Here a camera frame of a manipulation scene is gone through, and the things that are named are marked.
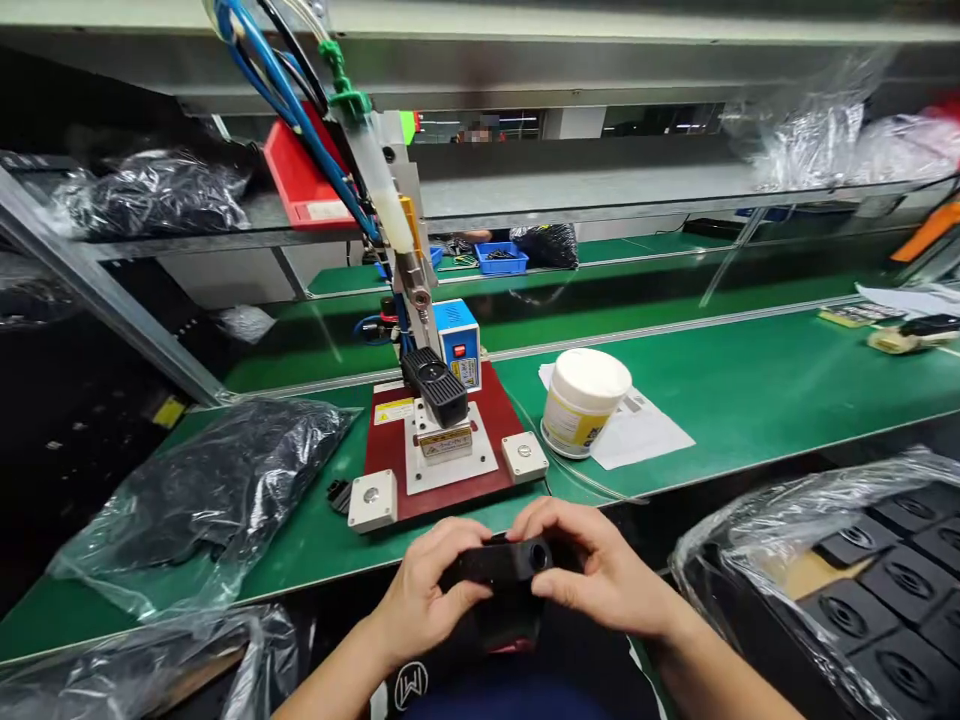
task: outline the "white paper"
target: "white paper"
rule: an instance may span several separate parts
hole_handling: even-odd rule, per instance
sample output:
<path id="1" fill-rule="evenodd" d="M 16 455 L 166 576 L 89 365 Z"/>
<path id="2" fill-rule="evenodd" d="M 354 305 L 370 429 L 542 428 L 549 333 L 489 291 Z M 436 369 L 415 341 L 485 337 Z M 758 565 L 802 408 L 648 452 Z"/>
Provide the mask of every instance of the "white paper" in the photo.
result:
<path id="1" fill-rule="evenodd" d="M 549 389 L 553 364 L 541 365 L 538 374 Z M 693 438 L 632 387 L 607 421 L 591 454 L 604 470 L 613 470 L 692 445 L 696 445 Z"/>
<path id="2" fill-rule="evenodd" d="M 943 285 L 926 285 L 914 290 L 886 290 L 857 284 L 857 292 L 870 302 L 903 310 L 907 319 L 926 315 L 960 315 L 960 293 Z"/>

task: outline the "hand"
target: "hand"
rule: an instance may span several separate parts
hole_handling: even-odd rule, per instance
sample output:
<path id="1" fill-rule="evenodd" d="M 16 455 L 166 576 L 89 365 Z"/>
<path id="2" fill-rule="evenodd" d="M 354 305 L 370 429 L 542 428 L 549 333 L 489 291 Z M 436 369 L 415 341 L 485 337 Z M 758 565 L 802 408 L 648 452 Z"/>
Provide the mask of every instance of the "hand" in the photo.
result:
<path id="1" fill-rule="evenodd" d="M 439 645 L 470 608 L 493 595 L 490 588 L 466 580 L 446 595 L 437 584 L 460 553 L 482 546 L 491 536 L 475 520 L 445 518 L 410 544 L 386 595 L 369 617 L 376 628 L 371 637 L 382 644 L 390 668 Z"/>
<path id="2" fill-rule="evenodd" d="M 698 617 L 666 582 L 637 557 L 617 528 L 590 507 L 538 498 L 507 531 L 511 541 L 551 529 L 587 554 L 583 574 L 553 568 L 533 579 L 534 595 L 579 610 L 601 625 L 651 639 L 670 639 Z"/>

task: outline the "green workbench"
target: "green workbench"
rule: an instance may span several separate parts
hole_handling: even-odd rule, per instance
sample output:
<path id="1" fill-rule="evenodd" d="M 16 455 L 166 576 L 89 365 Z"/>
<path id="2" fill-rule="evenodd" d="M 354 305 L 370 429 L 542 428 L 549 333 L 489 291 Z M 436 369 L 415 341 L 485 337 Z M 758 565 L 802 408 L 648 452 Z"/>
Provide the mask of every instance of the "green workbench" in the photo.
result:
<path id="1" fill-rule="evenodd" d="M 576 468 L 613 493 L 646 495 L 960 411 L 960 356 L 945 351 L 883 355 L 864 344 L 868 332 L 842 328 L 807 311 L 603 345 L 696 445 L 612 472 L 592 460 Z M 537 369 L 556 354 L 495 363 L 528 428 L 538 422 L 545 399 Z M 370 386 L 356 386 L 310 397 L 369 411 L 371 396 Z M 190 414 L 166 445 L 192 436 L 220 412 Z M 358 421 L 246 579 L 241 602 L 396 561 L 423 531 L 407 527 L 376 539 L 360 537 L 327 505 L 325 488 L 331 479 L 362 473 L 366 434 L 366 423 Z M 548 481 L 554 495 L 597 505 L 612 500 L 613 495 L 589 488 L 567 467 L 558 461 L 551 466 Z M 466 514 L 502 531 L 545 485 L 518 490 L 518 495 Z M 83 585 L 43 578 L 0 622 L 0 661 L 133 625 L 129 616 Z"/>

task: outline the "plastic wrap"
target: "plastic wrap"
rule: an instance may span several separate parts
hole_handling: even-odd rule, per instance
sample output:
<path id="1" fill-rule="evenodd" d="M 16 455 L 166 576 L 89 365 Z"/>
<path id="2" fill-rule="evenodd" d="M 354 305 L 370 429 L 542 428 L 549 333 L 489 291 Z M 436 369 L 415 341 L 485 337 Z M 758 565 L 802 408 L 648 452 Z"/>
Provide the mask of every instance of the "plastic wrap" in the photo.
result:
<path id="1" fill-rule="evenodd" d="M 513 228 L 510 239 L 537 266 L 573 269 L 580 264 L 577 231 L 573 225 Z"/>
<path id="2" fill-rule="evenodd" d="M 938 180 L 960 167 L 960 123 L 949 117 L 895 115 L 868 125 L 849 182 Z"/>
<path id="3" fill-rule="evenodd" d="M 135 720 L 193 673 L 242 653 L 220 717 L 267 720 L 299 680 L 294 628 L 279 606 L 197 613 L 70 649 L 6 672 L 9 720 Z"/>
<path id="4" fill-rule="evenodd" d="M 250 227 L 237 203 L 250 170 L 204 162 L 183 149 L 146 150 L 96 177 L 73 172 L 50 197 L 51 220 L 69 218 L 85 240 L 203 234 Z"/>
<path id="5" fill-rule="evenodd" d="M 872 686 L 841 655 L 832 635 L 781 589 L 790 564 L 828 536 L 855 523 L 861 510 L 902 492 L 940 481 L 960 486 L 960 463 L 914 447 L 868 465 L 809 475 L 748 493 L 701 520 L 677 543 L 670 570 L 681 592 L 726 640 L 738 647 L 733 623 L 692 578 L 717 567 L 746 579 L 768 605 L 788 610 L 805 629 L 794 633 L 841 697 L 873 717 L 898 720 Z"/>
<path id="6" fill-rule="evenodd" d="M 879 86 L 893 48 L 856 48 L 805 82 L 724 108 L 731 147 L 755 170 L 757 189 L 838 185 L 850 172 L 863 103 Z"/>
<path id="7" fill-rule="evenodd" d="M 359 409 L 255 399 L 151 457 L 54 556 L 141 622 L 232 603 Z"/>
<path id="8" fill-rule="evenodd" d="M 0 332 L 47 325 L 80 305 L 36 260 L 0 252 Z"/>
<path id="9" fill-rule="evenodd" d="M 277 322 L 253 305 L 237 305 L 221 312 L 218 317 L 227 332 L 238 340 L 256 345 Z"/>

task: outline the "blue plastic bin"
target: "blue plastic bin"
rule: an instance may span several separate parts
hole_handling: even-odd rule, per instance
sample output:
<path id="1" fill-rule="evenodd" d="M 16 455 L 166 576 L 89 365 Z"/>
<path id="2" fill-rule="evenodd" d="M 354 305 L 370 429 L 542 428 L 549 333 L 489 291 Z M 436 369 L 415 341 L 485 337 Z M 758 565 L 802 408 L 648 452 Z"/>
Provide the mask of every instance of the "blue plastic bin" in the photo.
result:
<path id="1" fill-rule="evenodd" d="M 443 260 L 443 248 L 441 247 L 432 247 L 430 248 L 430 263 L 434 268 L 440 264 L 440 261 Z M 376 262 L 374 265 L 377 266 L 377 275 L 380 276 L 381 280 L 387 279 L 387 274 L 383 271 L 383 265 Z"/>
<path id="2" fill-rule="evenodd" d="M 478 243 L 474 247 L 477 260 L 480 261 L 480 272 L 484 275 L 520 275 L 527 271 L 529 256 L 520 252 L 516 243 Z M 497 250 L 506 250 L 517 256 L 516 260 L 487 260 L 487 255 Z"/>

